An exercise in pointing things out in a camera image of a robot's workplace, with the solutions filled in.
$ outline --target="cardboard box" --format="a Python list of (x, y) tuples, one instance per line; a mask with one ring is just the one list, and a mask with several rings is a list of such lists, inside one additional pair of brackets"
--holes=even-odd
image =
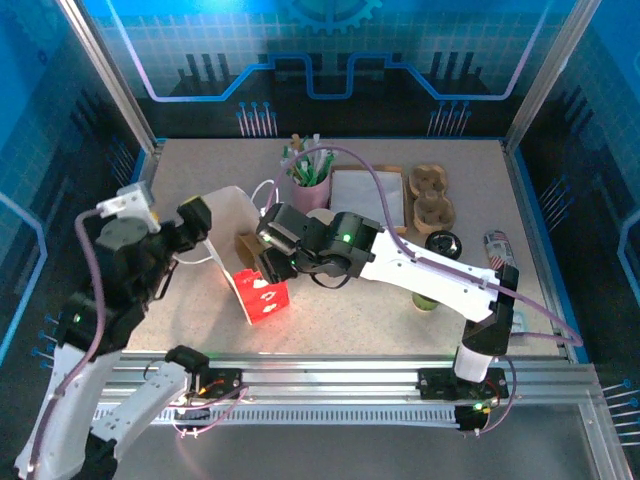
[[(407, 179), (404, 175), (404, 171), (402, 167), (398, 167), (395, 165), (374, 165), (373, 169), (376, 172), (391, 172), (391, 173), (399, 173), (402, 178), (402, 197), (403, 197), (403, 217), (404, 217), (404, 226), (397, 226), (396, 232), (399, 235), (404, 235), (407, 233), (407, 226), (411, 223), (411, 203), (409, 201), (409, 195), (407, 191)], [(355, 170), (362, 171), (366, 169), (362, 165), (336, 165), (331, 167), (331, 177), (333, 181), (333, 174), (338, 170)]]

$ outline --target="pen holder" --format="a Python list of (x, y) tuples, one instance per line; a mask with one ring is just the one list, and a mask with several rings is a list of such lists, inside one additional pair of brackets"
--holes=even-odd
[(316, 208), (327, 208), (331, 196), (331, 175), (313, 187), (293, 183), (293, 206), (305, 215)]

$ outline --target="enclosure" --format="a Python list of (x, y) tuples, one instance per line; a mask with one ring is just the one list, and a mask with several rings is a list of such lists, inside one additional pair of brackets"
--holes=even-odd
[[(234, 417), (235, 426), (192, 452), (194, 464), (232, 478), (255, 476), (253, 462), (268, 464), (260, 452), (269, 439), (295, 445), (290, 430), (298, 428), (321, 445), (303, 425), (327, 424), (342, 439), (332, 442), (351, 435), (340, 430), (346, 425), (359, 425), (360, 439), (375, 438), (377, 425), (395, 439), (379, 449), (427, 437), (433, 461), (457, 449), (466, 460), (441, 460), (434, 470), (450, 478), (638, 474), (640, 4), (7, 0), (0, 26), (3, 473), (42, 401), (58, 314), (87, 276), (76, 215), (141, 180), (160, 221), (177, 219), (194, 195), (216, 198), (228, 186), (251, 195), (278, 174), (292, 135), (319, 133), (323, 145), (405, 176), (416, 165), (443, 167), (460, 261), (488, 268), (483, 236), (504, 231), (518, 292), (578, 330), (584, 346), (569, 345), (566, 330), (516, 303), (522, 330), (557, 339), (511, 340), (519, 395), (495, 438), (476, 450), (450, 429), (398, 430), (418, 414), (415, 370), (451, 365), (465, 327), (454, 310), (425, 313), (410, 291), (383, 282), (354, 279), (334, 291), (305, 277), (288, 282), (288, 307), (249, 325), (212, 262), (180, 265), (135, 329), (96, 418), (143, 383), (148, 362), (185, 344), (246, 372), (244, 411), (255, 419)], [(335, 166), (354, 162), (340, 153)], [(287, 178), (280, 199), (292, 201), (294, 188)], [(265, 201), (263, 191), (256, 207)], [(212, 232), (223, 232), (211, 207)], [(422, 246), (427, 235), (410, 216), (405, 238)], [(92, 238), (103, 223), (88, 224)], [(180, 258), (206, 254), (199, 246)], [(499, 365), (511, 384), (508, 365)], [(448, 411), (428, 407), (430, 415)], [(311, 410), (316, 416), (304, 417)], [(172, 468), (184, 471), (189, 462), (175, 448), (149, 452), (173, 443), (166, 423), (154, 421), (116, 478), (157, 478), (159, 461), (173, 476)], [(273, 426), (282, 424), (289, 430)], [(247, 431), (255, 442), (236, 438)], [(257, 456), (241, 466), (221, 456), (212, 465), (209, 447), (228, 438)], [(497, 448), (504, 468), (479, 467)], [(406, 469), (385, 465), (362, 478), (415, 478), (409, 472), (422, 464), (402, 458)], [(294, 465), (270, 467), (269, 475), (302, 475)]]

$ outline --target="table surface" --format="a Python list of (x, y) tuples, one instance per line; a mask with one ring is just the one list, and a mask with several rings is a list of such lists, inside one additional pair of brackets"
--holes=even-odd
[[(503, 230), (520, 270), (518, 291), (543, 303), (498, 141), (325, 142), (351, 148), (374, 164), (400, 165), (406, 174), (418, 164), (443, 166), (449, 179), (447, 196), (457, 216), (452, 231), (463, 245), (460, 261), (488, 267), (482, 236), (490, 229)], [(168, 140), (152, 187), (156, 211), (162, 220), (176, 218), (175, 210), (185, 199), (228, 185), (251, 194), (262, 180), (277, 173), (284, 143), (278, 139)], [(341, 155), (336, 162), (355, 161)], [(259, 206), (265, 197), (259, 196)], [(286, 187), (281, 198), (290, 198)], [(424, 244), (424, 236), (413, 228), (407, 238)], [(189, 255), (198, 258), (206, 252)], [(215, 263), (182, 265), (165, 298), (151, 304), (128, 348), (167, 350), (184, 344), (207, 353), (453, 355), (462, 336), (464, 319), (459, 314), (444, 305), (421, 312), (413, 305), (410, 292), (388, 284), (359, 279), (334, 291), (319, 288), (305, 277), (290, 281), (289, 292), (289, 307), (251, 326)], [(528, 330), (551, 333), (545, 317), (520, 303), (515, 309), (523, 313)], [(559, 354), (553, 342), (537, 339), (512, 342), (509, 353)]]

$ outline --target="gear graphic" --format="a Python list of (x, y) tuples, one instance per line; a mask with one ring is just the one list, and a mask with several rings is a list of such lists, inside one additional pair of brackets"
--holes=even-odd
[(359, 28), (362, 19), (371, 19), (372, 10), (382, 6), (382, 0), (282, 0), (289, 17), (301, 27), (311, 27), (313, 33), (335, 31), (347, 33), (348, 27)]
[(60, 27), (60, 13), (54, 0), (3, 0), (0, 11), (11, 11), (25, 34), (46, 47)]

